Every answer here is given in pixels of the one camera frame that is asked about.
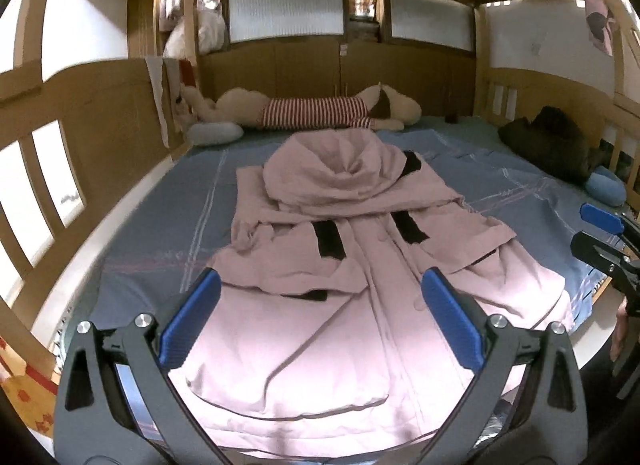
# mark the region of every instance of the mattress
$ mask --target mattress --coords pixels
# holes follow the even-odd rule
[[[70,324],[81,315],[101,329],[125,325],[185,291],[230,241],[236,169],[263,164],[287,136],[246,135],[181,159],[116,235]],[[569,248],[580,230],[602,237],[579,217],[580,205],[590,201],[585,193],[513,155],[496,129],[479,118],[460,124],[424,118],[417,127],[380,137],[420,153],[469,207],[507,223],[540,264],[561,274],[576,327],[591,315],[591,294],[603,274],[575,259]]]

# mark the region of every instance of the blue clamp pad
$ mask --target blue clamp pad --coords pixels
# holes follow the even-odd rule
[[[625,231],[625,226],[618,216],[590,203],[584,203],[580,207],[580,217],[587,223],[591,223],[614,236],[620,236]]]
[[[158,361],[163,369],[184,364],[194,342],[220,300],[222,282],[215,270],[207,268],[194,283],[190,296],[160,335]]]
[[[484,365],[482,337],[455,298],[446,278],[430,268],[422,275],[422,297],[463,368],[478,373]]]

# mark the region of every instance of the blue pillow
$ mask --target blue pillow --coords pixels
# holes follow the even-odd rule
[[[587,194],[610,207],[619,207],[626,201],[625,183],[613,172],[598,166],[584,184]]]

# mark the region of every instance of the black clamp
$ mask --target black clamp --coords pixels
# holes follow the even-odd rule
[[[580,216],[604,232],[617,236],[640,257],[640,228],[633,220],[588,203],[580,208]],[[580,261],[611,277],[612,285],[626,297],[630,329],[625,349],[616,361],[613,380],[610,383],[612,393],[618,399],[624,400],[640,383],[640,259],[632,261],[624,252],[586,232],[574,235],[571,252]]]
[[[104,331],[88,321],[78,325],[55,412],[54,449],[63,465],[231,465],[167,375],[184,362],[220,293],[219,276],[206,270],[158,319],[144,313],[126,327]],[[422,294],[460,364],[476,375],[416,463],[580,463],[587,452],[586,409],[564,326],[525,330],[505,316],[487,317],[437,268],[423,275]],[[166,448],[142,436],[118,381],[118,363],[130,366]],[[521,364],[527,371],[505,428],[490,444],[474,448],[511,368]]]

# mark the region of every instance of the striped shirt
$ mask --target striped shirt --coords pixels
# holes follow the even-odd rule
[[[259,127],[266,130],[370,128],[368,114],[367,106],[358,97],[272,99],[262,113]]]

